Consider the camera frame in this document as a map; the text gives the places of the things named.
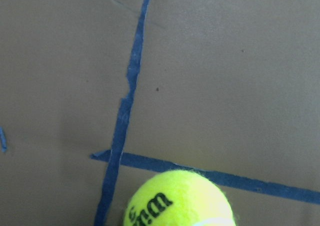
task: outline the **blue tape strip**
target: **blue tape strip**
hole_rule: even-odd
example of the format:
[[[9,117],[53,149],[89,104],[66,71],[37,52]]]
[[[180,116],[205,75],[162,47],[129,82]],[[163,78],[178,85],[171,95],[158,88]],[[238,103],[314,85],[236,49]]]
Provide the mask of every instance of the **blue tape strip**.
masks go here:
[[[0,141],[1,141],[1,150],[2,152],[6,152],[7,151],[7,140],[6,140],[6,136],[4,134],[4,131],[2,129],[2,127],[0,127]]]
[[[92,159],[108,162],[110,159],[110,150],[95,153],[91,155]],[[173,162],[160,159],[139,156],[131,153],[124,153],[121,159],[121,165],[145,169],[155,172],[164,172],[172,169],[185,169],[199,172],[212,182],[246,191],[267,194],[282,198],[293,199],[302,202],[320,204],[320,192],[303,188],[290,187],[273,182],[264,182],[247,177],[236,176],[217,171],[205,171],[198,168],[179,165]]]
[[[94,226],[104,225],[115,192],[114,188],[119,173],[120,160],[126,141],[126,132],[128,130],[131,108],[134,102],[138,74],[140,72],[144,43],[145,20],[149,1],[150,0],[143,0],[141,14],[135,32],[131,58],[126,75],[129,83],[129,92],[125,98],[122,98],[118,111],[115,132],[113,135],[111,152],[109,156],[109,164],[103,181],[102,195],[96,211]]]

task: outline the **vertical blue tape line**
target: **vertical blue tape line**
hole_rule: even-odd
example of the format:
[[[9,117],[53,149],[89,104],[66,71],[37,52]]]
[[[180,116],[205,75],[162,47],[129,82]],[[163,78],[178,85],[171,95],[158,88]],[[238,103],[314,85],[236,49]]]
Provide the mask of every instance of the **vertical blue tape line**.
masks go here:
[[[115,192],[114,189],[126,141],[126,132],[128,130],[131,108],[134,102],[138,74],[140,72],[144,43],[145,20],[149,1],[150,0],[143,0],[141,14],[135,32],[134,43],[126,75],[129,83],[129,92],[125,98],[122,98],[121,105],[118,111],[115,132],[113,135],[113,141],[109,157],[109,163],[102,184],[102,195],[96,211],[94,226],[104,225]]]
[[[91,155],[92,159],[106,161],[110,159],[110,150],[98,152]],[[197,171],[201,175],[210,179],[212,182],[227,187],[233,187],[241,190],[266,194],[270,196],[282,197],[301,202],[320,204],[320,192],[304,188],[287,186],[274,182],[265,182],[257,179],[232,175],[218,171],[206,171],[194,167],[179,165],[173,162],[160,160],[151,157],[144,157],[131,153],[124,153],[121,159],[121,165],[140,168],[155,172],[165,172],[173,169],[183,169]]]
[[[2,127],[0,127],[0,141],[1,141],[1,150],[2,152],[6,152],[7,150],[7,140],[4,134]]]

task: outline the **gray floor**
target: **gray floor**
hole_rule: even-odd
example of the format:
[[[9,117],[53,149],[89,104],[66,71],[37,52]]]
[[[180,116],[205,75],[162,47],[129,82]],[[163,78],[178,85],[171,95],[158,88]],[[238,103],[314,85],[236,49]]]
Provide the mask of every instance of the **gray floor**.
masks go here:
[[[142,0],[0,0],[0,220],[93,225]],[[151,0],[125,152],[320,191],[320,0]],[[154,173],[121,167],[110,225]],[[320,206],[224,187],[238,226]]]

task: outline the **blue tape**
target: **blue tape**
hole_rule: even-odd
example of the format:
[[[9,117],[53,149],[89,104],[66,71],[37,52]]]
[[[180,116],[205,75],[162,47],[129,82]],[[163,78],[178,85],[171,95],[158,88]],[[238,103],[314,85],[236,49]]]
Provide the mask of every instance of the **blue tape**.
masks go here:
[[[135,32],[134,43],[126,75],[129,83],[129,92],[125,98],[122,98],[121,105],[118,111],[115,132],[113,134],[113,141],[108,160],[109,163],[103,180],[102,195],[97,207],[94,226],[103,226],[105,224],[115,192],[114,189],[119,173],[121,156],[126,141],[126,132],[128,130],[131,108],[134,102],[138,74],[140,72],[144,43],[145,20],[149,1],[150,0],[143,0],[141,14]]]
[[[0,141],[1,141],[1,150],[2,152],[6,152],[7,151],[7,140],[6,140],[6,136],[4,134],[4,131],[2,129],[2,127],[0,127]]]
[[[110,150],[92,154],[91,158],[108,162],[110,159]],[[264,182],[223,172],[201,170],[198,168],[183,166],[173,162],[144,157],[131,153],[123,153],[121,165],[155,172],[164,172],[173,169],[193,170],[199,172],[201,175],[205,176],[218,185],[287,199],[293,199],[302,202],[320,204],[320,192],[317,191],[298,187],[290,187],[279,183]]]

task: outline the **ball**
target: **ball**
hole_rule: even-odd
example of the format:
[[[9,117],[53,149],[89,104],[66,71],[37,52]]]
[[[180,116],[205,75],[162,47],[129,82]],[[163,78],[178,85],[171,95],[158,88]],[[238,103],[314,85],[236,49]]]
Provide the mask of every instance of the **ball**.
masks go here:
[[[235,226],[224,193],[207,178],[172,170],[149,179],[133,195],[123,226]]]

